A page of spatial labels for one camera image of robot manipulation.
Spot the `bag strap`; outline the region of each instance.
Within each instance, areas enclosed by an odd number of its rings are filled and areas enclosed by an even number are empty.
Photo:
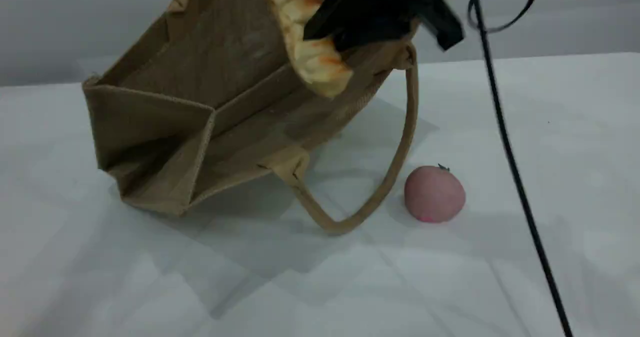
[[[178,40],[196,24],[198,0],[171,0],[165,16],[169,41]]]
[[[382,203],[393,188],[398,174],[409,154],[418,121],[418,66],[416,62],[416,49],[413,45],[407,46],[410,66],[406,69],[406,116],[402,138],[395,151],[393,160],[389,165],[382,183],[373,194],[352,216],[345,220],[336,221],[318,204],[304,183],[304,173],[309,165],[309,153],[301,147],[291,147],[283,150],[264,164],[272,170],[282,181],[291,187],[295,196],[304,209],[323,230],[331,234],[340,235],[352,231],[363,223]]]

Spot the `wire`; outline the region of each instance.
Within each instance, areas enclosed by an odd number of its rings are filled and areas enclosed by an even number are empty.
[[[526,0],[526,3],[524,5],[524,7],[522,7],[521,11],[518,13],[517,16],[515,16],[514,19],[512,19],[510,22],[507,22],[503,25],[499,25],[498,27],[486,27],[485,26],[485,30],[488,34],[494,34],[496,32],[500,32],[500,31],[504,31],[507,28],[511,27],[512,25],[514,25],[516,22],[518,22],[519,19],[522,18],[522,16],[524,16],[529,9],[531,8],[531,6],[533,6],[533,3],[535,2],[535,0]],[[477,4],[475,2],[475,0],[469,0],[469,4],[467,4],[466,6],[466,19],[469,22],[469,25],[471,25],[471,28],[473,28],[476,31],[480,30],[480,27],[478,26],[478,22],[476,22],[472,16],[472,12],[474,9],[477,9]]]
[[[515,21],[519,20],[526,11],[533,4],[533,0],[529,0],[526,3],[525,8],[520,12],[520,14],[512,20],[510,23],[498,27],[495,31],[504,30],[508,28],[510,25],[514,24]],[[538,228],[536,226],[536,221],[533,217],[533,212],[531,211],[531,206],[529,203],[529,199],[527,198],[527,193],[525,192],[524,185],[522,184],[522,178],[520,172],[518,171],[518,166],[516,164],[516,160],[514,157],[514,151],[512,151],[512,146],[509,141],[509,134],[507,132],[507,126],[505,123],[505,116],[503,116],[503,108],[500,102],[500,95],[498,93],[498,84],[496,83],[496,73],[494,72],[494,62],[491,57],[491,50],[489,46],[489,31],[485,27],[485,21],[483,18],[482,7],[480,5],[480,0],[470,0],[469,6],[471,11],[471,7],[475,9],[475,16],[477,18],[477,29],[480,32],[480,40],[482,41],[482,52],[484,53],[484,63],[486,65],[487,77],[489,79],[489,85],[491,87],[491,95],[493,96],[493,106],[495,108],[495,118],[498,122],[498,127],[500,129],[500,138],[502,139],[502,145],[504,147],[504,152],[507,157],[507,161],[509,162],[509,168],[511,171],[511,175],[513,177],[513,182],[516,185],[516,189],[518,190],[518,196],[520,203],[522,204],[522,210],[524,211],[526,217],[526,223],[528,224],[528,229],[531,232],[531,238],[533,239],[533,244],[535,245],[535,252],[537,252],[537,257],[540,259],[540,264],[542,265],[542,270],[544,271],[544,277],[546,277],[546,283],[549,286],[549,290],[551,291],[551,297],[553,298],[553,303],[555,305],[555,309],[558,314],[558,318],[560,319],[560,324],[562,325],[562,330],[564,331],[565,337],[573,337],[573,332],[571,330],[571,326],[569,324],[569,319],[567,319],[567,313],[565,312],[565,307],[563,306],[562,299],[560,298],[560,292],[558,291],[558,286],[556,285],[556,280],[554,278],[553,273],[551,272],[551,266],[549,265],[549,260],[547,259],[547,254],[545,252],[544,247],[542,246],[542,240],[540,238],[540,233],[538,232]]]

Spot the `white table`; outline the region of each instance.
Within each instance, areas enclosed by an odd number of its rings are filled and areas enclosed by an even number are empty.
[[[637,336],[640,54],[496,66],[575,335]],[[128,207],[96,169],[78,84],[0,88],[0,335],[562,335],[482,62],[422,65],[420,83],[421,119],[394,191],[361,228],[333,238],[274,177],[181,221]],[[332,214],[354,211],[382,177],[404,90],[402,73],[391,75],[315,153],[308,182]],[[425,164],[448,166],[466,188],[446,225],[403,209],[404,179]]]

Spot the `burlap fabric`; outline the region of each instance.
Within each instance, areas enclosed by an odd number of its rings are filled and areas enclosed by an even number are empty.
[[[349,232],[389,193],[409,151],[418,113],[411,37],[343,54],[354,75],[331,99],[291,68],[267,0],[172,0],[114,66],[83,84],[98,167],[126,203],[176,216],[274,172],[318,225]],[[334,221],[304,185],[307,151],[342,130],[393,68],[407,75],[398,150],[362,208]]]

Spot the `pink fruit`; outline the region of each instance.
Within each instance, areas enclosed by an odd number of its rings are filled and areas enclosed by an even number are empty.
[[[465,189],[445,168],[421,166],[404,184],[404,204],[417,220],[442,223],[455,217],[465,205]]]

